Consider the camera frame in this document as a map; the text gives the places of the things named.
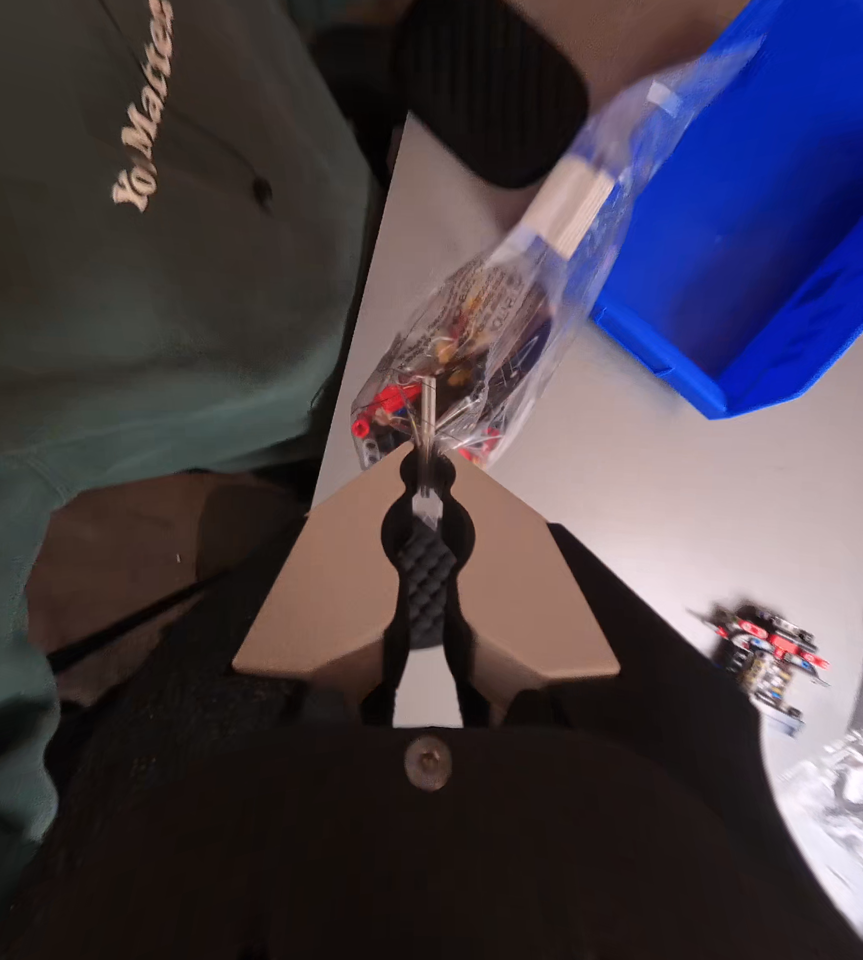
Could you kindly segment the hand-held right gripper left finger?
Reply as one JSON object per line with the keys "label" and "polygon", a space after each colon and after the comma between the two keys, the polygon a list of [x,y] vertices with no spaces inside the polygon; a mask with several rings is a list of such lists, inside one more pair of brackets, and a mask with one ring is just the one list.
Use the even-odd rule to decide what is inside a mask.
{"label": "hand-held right gripper left finger", "polygon": [[382,541],[382,524],[412,498],[400,467],[403,443],[315,505],[272,583],[244,642],[235,673],[297,680],[337,691],[364,723],[389,726],[393,678],[409,652],[406,598]]}

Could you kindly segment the partly built lego chassis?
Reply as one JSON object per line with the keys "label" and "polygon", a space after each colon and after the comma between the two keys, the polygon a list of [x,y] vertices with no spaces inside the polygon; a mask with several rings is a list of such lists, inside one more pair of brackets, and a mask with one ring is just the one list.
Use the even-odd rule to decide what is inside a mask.
{"label": "partly built lego chassis", "polygon": [[828,687],[829,663],[819,653],[814,635],[758,604],[732,610],[714,605],[696,618],[717,638],[713,664],[734,681],[769,726],[783,736],[797,737],[805,719],[787,699],[794,678],[801,675]]}

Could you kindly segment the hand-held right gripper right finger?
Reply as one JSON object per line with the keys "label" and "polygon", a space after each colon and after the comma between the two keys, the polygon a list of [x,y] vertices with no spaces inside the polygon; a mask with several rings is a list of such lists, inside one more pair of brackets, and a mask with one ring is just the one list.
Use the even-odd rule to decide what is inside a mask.
{"label": "hand-held right gripper right finger", "polygon": [[454,555],[442,645],[462,726],[500,722],[522,691],[619,675],[545,517],[458,453],[437,470]]}

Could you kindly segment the clear bag of lego parts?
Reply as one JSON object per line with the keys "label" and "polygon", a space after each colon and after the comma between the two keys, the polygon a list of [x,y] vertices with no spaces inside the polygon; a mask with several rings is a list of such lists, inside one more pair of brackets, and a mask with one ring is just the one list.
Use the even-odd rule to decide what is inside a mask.
{"label": "clear bag of lego parts", "polygon": [[409,440],[486,468],[518,433],[588,318],[633,205],[765,33],[657,71],[580,127],[520,221],[428,295],[350,408],[368,468]]}

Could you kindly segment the empty crumpled clear bag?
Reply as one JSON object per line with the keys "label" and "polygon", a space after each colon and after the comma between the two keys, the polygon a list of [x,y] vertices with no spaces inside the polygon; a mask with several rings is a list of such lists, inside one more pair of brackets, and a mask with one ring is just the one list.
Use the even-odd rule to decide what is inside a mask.
{"label": "empty crumpled clear bag", "polygon": [[863,868],[863,729],[850,729],[797,762],[775,791],[790,817],[807,819]]}

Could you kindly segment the person's green sweatshirt torso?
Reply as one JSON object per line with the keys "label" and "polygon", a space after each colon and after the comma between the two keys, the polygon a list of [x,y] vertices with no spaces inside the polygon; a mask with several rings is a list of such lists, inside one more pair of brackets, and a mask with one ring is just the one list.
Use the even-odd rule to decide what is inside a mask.
{"label": "person's green sweatshirt torso", "polygon": [[307,47],[336,1],[171,1],[155,179],[122,144],[141,74],[96,1],[0,1],[0,826],[56,810],[53,674],[25,587],[75,495],[274,461],[323,405],[372,179]]}

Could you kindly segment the empty blue plastic bin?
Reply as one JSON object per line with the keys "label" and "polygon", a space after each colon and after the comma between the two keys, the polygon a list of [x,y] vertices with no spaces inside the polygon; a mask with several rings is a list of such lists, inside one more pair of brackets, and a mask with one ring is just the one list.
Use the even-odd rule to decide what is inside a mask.
{"label": "empty blue plastic bin", "polygon": [[749,1],[707,51],[756,39],[591,316],[711,419],[801,395],[863,332],[863,1]]}

